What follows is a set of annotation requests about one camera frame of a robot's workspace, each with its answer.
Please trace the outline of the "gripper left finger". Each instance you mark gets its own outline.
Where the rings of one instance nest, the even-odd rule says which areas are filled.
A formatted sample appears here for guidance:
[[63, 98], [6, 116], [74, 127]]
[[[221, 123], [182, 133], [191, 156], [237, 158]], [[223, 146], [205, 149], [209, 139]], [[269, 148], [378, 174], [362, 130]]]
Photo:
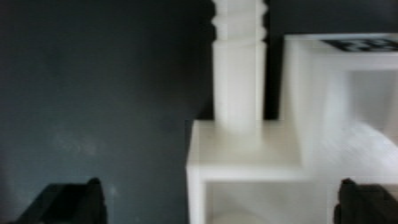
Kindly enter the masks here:
[[49, 184], [12, 224], [108, 224], [99, 179]]

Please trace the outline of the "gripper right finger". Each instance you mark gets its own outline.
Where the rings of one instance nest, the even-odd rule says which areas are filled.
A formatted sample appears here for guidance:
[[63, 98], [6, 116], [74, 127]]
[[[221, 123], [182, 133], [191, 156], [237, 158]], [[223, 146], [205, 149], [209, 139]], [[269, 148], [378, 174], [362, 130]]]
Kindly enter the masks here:
[[398, 224], [398, 199], [379, 184], [340, 180], [333, 224]]

